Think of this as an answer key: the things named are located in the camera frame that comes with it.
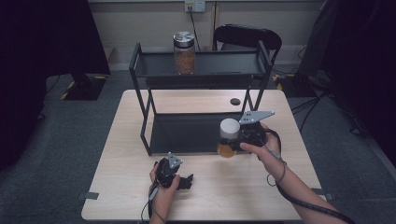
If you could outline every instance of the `jar lid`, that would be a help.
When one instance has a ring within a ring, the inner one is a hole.
[[[224,119],[220,124],[220,136],[227,139],[238,138],[240,125],[236,119]]]
[[[189,48],[194,45],[194,35],[187,31],[174,34],[174,45],[178,48]]]

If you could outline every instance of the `cable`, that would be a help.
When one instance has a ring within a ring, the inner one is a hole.
[[[309,85],[311,85],[312,90],[315,89],[311,81],[309,81]],[[325,91],[325,92],[323,92],[323,93],[319,96],[319,100],[320,100],[321,102],[323,102],[323,103],[325,103],[326,105],[328,105],[328,106],[330,106],[330,107],[333,107],[333,108],[335,108],[335,109],[337,109],[337,110],[340,110],[341,112],[344,112],[346,115],[350,116],[350,117],[355,121],[355,124],[356,124],[356,126],[358,127],[358,129],[359,129],[360,131],[362,131],[363,133],[369,133],[369,131],[366,130],[365,127],[362,127],[362,126],[361,126],[361,123],[359,122],[359,118],[357,118],[354,114],[349,113],[348,111],[346,111],[345,109],[340,108],[339,106],[331,105],[330,103],[328,103],[328,102],[326,102],[325,100],[323,100],[322,98],[323,98],[323,95],[324,95],[325,93],[327,93],[327,92]]]
[[[149,201],[145,204],[145,206],[144,206],[143,209],[142,209],[142,213],[140,214],[140,218],[142,218],[142,222],[143,222],[143,223],[147,223],[147,222],[145,221],[145,219],[143,219],[143,212],[145,211],[145,209],[146,209],[146,207],[148,206],[148,204],[149,204]]]
[[[312,105],[312,107],[309,109],[308,113],[306,113],[303,123],[301,124],[301,127],[300,127],[300,133],[303,131],[303,127],[305,125],[306,120],[308,119],[309,114],[312,112],[312,110],[315,108],[315,106],[318,104],[319,101],[320,101],[320,98],[319,97],[316,98],[314,105]]]
[[[273,130],[266,130],[266,131],[267,131],[268,133],[273,134],[273,135],[277,138],[277,142],[278,142],[278,145],[279,145],[279,152],[282,152],[281,141],[280,141],[279,134],[277,134],[277,132],[275,132],[275,131],[273,131]],[[283,177],[284,177],[284,175],[285,175],[285,171],[286,171],[286,165],[287,165],[286,162],[283,161],[283,159],[280,158],[280,160],[283,162],[284,171],[283,171],[282,177],[280,178],[280,180],[279,180],[278,182],[280,182],[280,181],[283,179]],[[285,192],[285,190],[283,190],[283,189],[279,186],[278,182],[276,182],[275,185],[271,185],[271,184],[269,183],[269,181],[268,181],[268,176],[267,176],[267,183],[268,183],[270,186],[276,186],[277,189],[279,190],[279,193],[280,193],[286,200],[288,200],[289,202],[294,203],[294,204],[297,204],[297,205],[299,205],[299,206],[301,206],[301,207],[304,207],[304,208],[307,208],[307,209],[311,209],[311,210],[314,210],[314,211],[317,211],[317,212],[320,212],[320,213],[323,213],[323,214],[327,214],[327,215],[332,216],[332,217],[336,217],[336,218],[338,218],[338,219],[341,219],[341,220],[345,221],[345,222],[348,223],[348,224],[355,224],[355,222],[354,222],[352,219],[350,219],[349,217],[345,216],[344,214],[341,214],[341,213],[339,213],[339,212],[333,211],[332,209],[328,209],[328,208],[325,208],[325,207],[321,207],[321,206],[318,206],[318,205],[315,205],[315,204],[312,204],[312,203],[306,203],[306,202],[303,202],[303,201],[300,201],[300,200],[298,200],[298,199],[295,199],[295,198],[291,197],[288,193]]]
[[[305,50],[306,47],[307,47],[307,45],[305,45],[305,46],[298,52],[297,55],[298,55],[299,58],[301,58],[301,59],[303,58],[303,56],[301,56],[301,52],[303,52],[303,50]]]
[[[195,23],[194,23],[194,18],[192,17],[191,7],[188,7],[188,9],[189,9],[190,17],[191,17],[192,27],[194,28],[195,39],[197,40],[197,47],[198,47],[198,50],[201,51],[201,47],[199,46],[199,41],[198,41],[198,35],[195,31]]]
[[[214,15],[213,15],[213,35],[215,35],[215,31],[216,31],[216,20],[217,20],[217,16],[218,16],[218,15],[216,14],[217,8],[218,8],[218,2],[216,1],[216,2],[215,2]],[[212,49],[213,49],[216,45],[217,45],[217,42],[216,42],[216,43],[213,43]]]
[[[291,203],[294,203],[294,204],[299,205],[301,207],[304,207],[304,208],[307,208],[307,209],[310,209],[310,210],[314,210],[314,211],[317,211],[317,212],[320,212],[320,213],[323,213],[323,214],[327,214],[327,215],[332,216],[332,217],[336,217],[336,218],[338,218],[340,220],[345,221],[348,224],[355,224],[355,222],[352,219],[350,219],[349,217],[347,217],[346,215],[344,215],[342,213],[339,213],[339,212],[333,211],[332,209],[321,207],[321,206],[318,206],[318,205],[315,205],[315,204],[312,204],[312,203],[306,203],[306,202],[300,201],[298,199],[295,199],[295,198],[291,197],[279,185],[276,185],[276,187],[279,190],[279,193],[286,200],[288,200]]]
[[[293,113],[293,115],[295,115],[295,114],[299,113],[300,111],[302,111],[303,109],[306,109],[309,106],[311,106],[312,104],[314,104],[317,99],[318,99],[318,97],[316,97],[312,100],[309,100],[303,104],[297,105],[291,110],[291,112]]]
[[[52,91],[52,89],[55,87],[56,83],[58,83],[59,78],[61,78],[61,75],[58,76],[58,78],[56,79],[55,83],[52,84],[52,86],[49,88],[49,90],[47,90],[46,94],[49,93],[50,91]]]

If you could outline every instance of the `clear jar with white lid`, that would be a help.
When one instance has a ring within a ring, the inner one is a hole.
[[[238,138],[240,125],[236,119],[224,119],[220,124],[220,138],[234,140]],[[233,150],[228,145],[218,143],[218,153],[221,157],[231,158],[236,155],[236,150]]]
[[[190,32],[174,34],[176,71],[180,75],[190,75],[195,71],[194,35]]]

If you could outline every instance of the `wall outlet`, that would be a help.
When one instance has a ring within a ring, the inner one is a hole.
[[[192,0],[184,1],[184,11],[186,12],[195,11],[195,1]]]
[[[186,12],[205,12],[205,1],[194,1],[187,0],[184,1],[184,11]]]

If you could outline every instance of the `black chair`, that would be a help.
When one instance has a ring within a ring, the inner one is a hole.
[[[223,43],[221,50],[256,49],[259,40],[262,41],[274,65],[276,55],[282,46],[282,39],[274,31],[246,25],[225,24],[213,34],[213,50],[218,50],[218,42]]]

